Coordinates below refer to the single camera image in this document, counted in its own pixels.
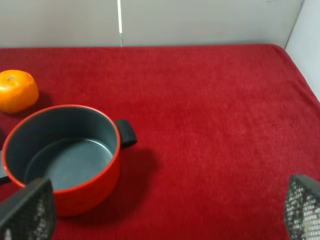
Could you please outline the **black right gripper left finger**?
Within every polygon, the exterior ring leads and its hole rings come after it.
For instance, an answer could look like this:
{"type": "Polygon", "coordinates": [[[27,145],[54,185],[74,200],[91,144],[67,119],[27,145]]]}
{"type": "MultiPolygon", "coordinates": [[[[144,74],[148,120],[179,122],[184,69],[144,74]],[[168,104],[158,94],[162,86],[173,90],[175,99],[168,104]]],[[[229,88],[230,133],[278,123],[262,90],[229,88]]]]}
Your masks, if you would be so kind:
{"type": "Polygon", "coordinates": [[[51,240],[56,220],[52,183],[37,178],[0,204],[0,238],[51,240]]]}

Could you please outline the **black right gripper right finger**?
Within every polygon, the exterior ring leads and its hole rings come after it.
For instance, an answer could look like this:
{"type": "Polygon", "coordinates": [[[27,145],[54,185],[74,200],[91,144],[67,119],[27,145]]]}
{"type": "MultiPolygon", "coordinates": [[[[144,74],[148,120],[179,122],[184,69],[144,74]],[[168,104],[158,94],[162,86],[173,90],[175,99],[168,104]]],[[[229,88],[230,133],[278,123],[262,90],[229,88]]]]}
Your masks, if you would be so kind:
{"type": "Polygon", "coordinates": [[[305,174],[290,177],[284,224],[291,240],[320,238],[320,183],[305,174]]]}

